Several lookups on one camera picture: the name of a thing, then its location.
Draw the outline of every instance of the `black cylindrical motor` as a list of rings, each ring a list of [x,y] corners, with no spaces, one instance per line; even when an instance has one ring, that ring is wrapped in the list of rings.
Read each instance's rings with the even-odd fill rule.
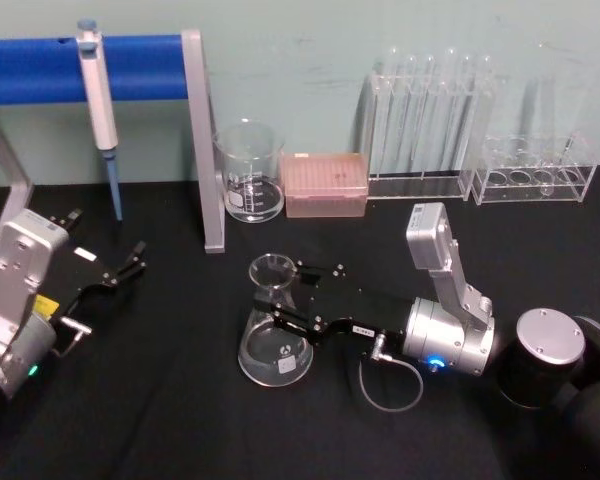
[[[584,335],[571,317],[548,308],[524,313],[516,334],[498,372],[500,389],[520,406],[544,407],[569,382],[584,353]]]

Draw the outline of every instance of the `black tablecloth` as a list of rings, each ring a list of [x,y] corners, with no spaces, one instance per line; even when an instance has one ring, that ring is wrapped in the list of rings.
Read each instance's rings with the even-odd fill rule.
[[[368,345],[338,337],[297,384],[265,389],[240,371],[247,267],[265,252],[347,266],[387,292],[435,298],[406,245],[413,202],[369,202],[361,219],[227,218],[226,253],[205,255],[195,184],[38,187],[43,215],[85,210],[82,246],[115,264],[137,240],[148,270],[115,300],[87,302],[94,328],[48,358],[0,422],[0,479],[595,478],[559,422],[508,404],[489,376],[425,375],[422,402],[371,409],[352,371]],[[469,282],[499,327],[552,307],[600,321],[600,169],[583,204],[445,202]]]

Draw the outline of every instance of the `blue led light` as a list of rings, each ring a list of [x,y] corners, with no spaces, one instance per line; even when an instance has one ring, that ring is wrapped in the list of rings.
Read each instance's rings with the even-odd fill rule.
[[[446,364],[444,363],[444,359],[438,355],[432,355],[427,358],[427,363],[429,365],[433,365],[434,367],[444,368]]]

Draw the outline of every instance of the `yellow label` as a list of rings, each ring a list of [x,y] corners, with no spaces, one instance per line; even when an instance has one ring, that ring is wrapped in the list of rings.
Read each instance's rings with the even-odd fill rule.
[[[51,318],[51,315],[55,313],[60,304],[58,302],[54,302],[50,298],[43,297],[42,295],[36,295],[36,302],[33,305],[33,310],[39,313],[40,315],[47,318]]]

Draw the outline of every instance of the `glass beaker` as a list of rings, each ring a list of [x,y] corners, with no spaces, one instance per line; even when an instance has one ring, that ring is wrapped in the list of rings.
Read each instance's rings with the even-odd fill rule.
[[[293,307],[289,286],[295,275],[293,262],[284,255],[267,253],[249,266],[255,295],[270,303]],[[270,313],[251,310],[238,351],[238,363],[251,380],[265,387],[283,387],[299,380],[313,360],[306,339],[275,325]]]
[[[224,205],[247,223],[270,220],[282,210],[284,195],[278,180],[283,140],[269,126],[243,119],[214,136],[222,155]]]

